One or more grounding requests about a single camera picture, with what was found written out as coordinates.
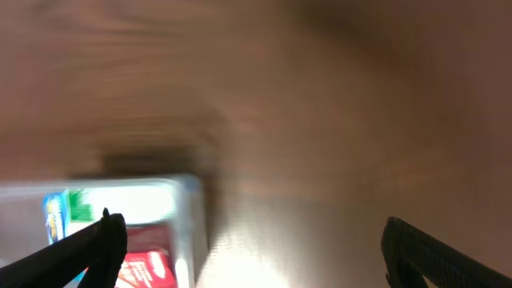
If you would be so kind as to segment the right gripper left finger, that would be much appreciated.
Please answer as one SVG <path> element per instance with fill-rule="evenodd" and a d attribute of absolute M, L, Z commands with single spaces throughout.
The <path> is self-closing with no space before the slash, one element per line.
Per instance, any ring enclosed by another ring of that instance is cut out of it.
<path fill-rule="evenodd" d="M 98 222 L 1 268 L 1 288 L 61 288 L 80 273 L 80 287 L 113 288 L 126 253 L 124 217 L 104 209 Z"/>

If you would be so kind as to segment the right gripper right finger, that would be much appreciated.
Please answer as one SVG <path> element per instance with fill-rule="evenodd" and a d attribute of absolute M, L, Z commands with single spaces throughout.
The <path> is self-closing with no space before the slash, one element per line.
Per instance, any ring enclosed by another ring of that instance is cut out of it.
<path fill-rule="evenodd" d="M 381 250 L 391 288 L 511 288 L 511 279 L 400 218 L 389 217 Z"/>

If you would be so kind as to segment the white green medicine box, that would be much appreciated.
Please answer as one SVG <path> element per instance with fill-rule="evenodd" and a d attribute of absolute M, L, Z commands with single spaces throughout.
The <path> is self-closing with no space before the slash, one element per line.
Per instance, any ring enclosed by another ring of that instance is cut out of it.
<path fill-rule="evenodd" d="M 163 186 L 87 188 L 70 190 L 67 196 L 67 236 L 100 220 L 104 209 L 110 214 L 122 214 L 128 226 L 160 222 L 175 211 L 174 197 Z"/>

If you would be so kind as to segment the red medicine box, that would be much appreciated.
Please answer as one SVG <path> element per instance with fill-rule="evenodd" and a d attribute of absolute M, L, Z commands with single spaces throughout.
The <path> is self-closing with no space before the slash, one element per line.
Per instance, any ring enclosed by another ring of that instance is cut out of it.
<path fill-rule="evenodd" d="M 176 288 L 170 267 L 170 232 L 165 223 L 127 228 L 127 254 L 115 288 Z"/>

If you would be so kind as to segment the blue cooling patch box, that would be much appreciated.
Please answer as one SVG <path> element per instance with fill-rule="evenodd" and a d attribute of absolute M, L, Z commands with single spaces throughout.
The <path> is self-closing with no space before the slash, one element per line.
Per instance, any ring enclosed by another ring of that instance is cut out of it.
<path fill-rule="evenodd" d="M 71 236 L 84 227 L 87 222 L 73 222 L 68 190 L 46 194 L 42 200 L 46 236 L 50 245 Z"/>

